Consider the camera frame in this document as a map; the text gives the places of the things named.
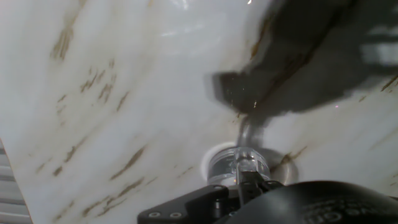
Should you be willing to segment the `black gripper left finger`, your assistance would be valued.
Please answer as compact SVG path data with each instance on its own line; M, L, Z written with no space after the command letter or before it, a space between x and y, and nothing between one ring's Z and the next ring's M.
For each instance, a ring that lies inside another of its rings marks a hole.
M248 181L248 172L238 172L236 185L211 184L156 205L138 214L137 224L224 223L242 207L239 191Z

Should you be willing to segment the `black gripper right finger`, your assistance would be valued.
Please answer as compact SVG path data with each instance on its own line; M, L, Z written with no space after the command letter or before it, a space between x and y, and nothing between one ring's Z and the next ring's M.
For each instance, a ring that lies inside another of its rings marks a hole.
M284 185L276 180L266 180L258 172L249 172L248 179L251 189L248 190L249 200L253 200L271 190L283 187Z

